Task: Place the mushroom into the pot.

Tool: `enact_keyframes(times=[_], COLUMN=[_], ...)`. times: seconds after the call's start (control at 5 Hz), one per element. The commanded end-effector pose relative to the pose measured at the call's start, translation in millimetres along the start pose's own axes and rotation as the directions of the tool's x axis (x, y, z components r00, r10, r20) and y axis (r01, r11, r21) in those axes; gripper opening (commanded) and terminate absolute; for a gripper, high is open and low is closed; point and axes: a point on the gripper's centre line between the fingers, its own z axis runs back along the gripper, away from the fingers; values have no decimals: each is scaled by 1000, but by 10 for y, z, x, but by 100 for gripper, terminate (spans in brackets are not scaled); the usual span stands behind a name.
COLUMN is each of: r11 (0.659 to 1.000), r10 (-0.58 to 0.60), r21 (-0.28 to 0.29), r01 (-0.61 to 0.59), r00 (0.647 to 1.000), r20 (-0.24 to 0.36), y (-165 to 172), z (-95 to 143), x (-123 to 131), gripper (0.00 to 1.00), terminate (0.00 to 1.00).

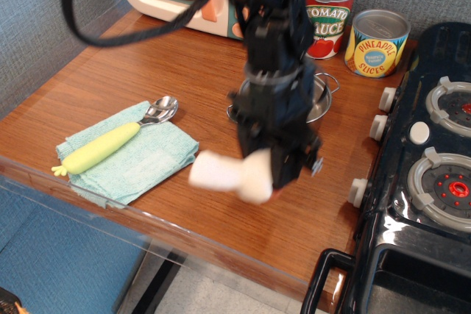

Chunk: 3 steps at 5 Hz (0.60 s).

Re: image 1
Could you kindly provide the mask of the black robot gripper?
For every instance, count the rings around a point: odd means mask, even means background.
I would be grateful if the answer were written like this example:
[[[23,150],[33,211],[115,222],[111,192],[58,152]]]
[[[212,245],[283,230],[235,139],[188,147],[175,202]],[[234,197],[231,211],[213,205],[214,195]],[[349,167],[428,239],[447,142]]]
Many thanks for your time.
[[[277,190],[298,179],[303,168],[317,164],[322,140],[308,124],[315,70],[312,62],[286,72],[258,70],[246,63],[246,80],[230,95],[242,154],[269,150],[269,172]]]

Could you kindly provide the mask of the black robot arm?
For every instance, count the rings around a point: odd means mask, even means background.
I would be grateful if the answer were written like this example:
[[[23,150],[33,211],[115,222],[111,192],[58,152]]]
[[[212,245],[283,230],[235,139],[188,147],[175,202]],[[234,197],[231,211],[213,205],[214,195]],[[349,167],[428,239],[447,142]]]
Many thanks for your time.
[[[268,154],[273,191],[316,164],[321,141],[309,127],[315,67],[306,56],[314,33],[305,0],[230,0],[247,49],[246,80],[232,93],[241,152],[247,163]]]

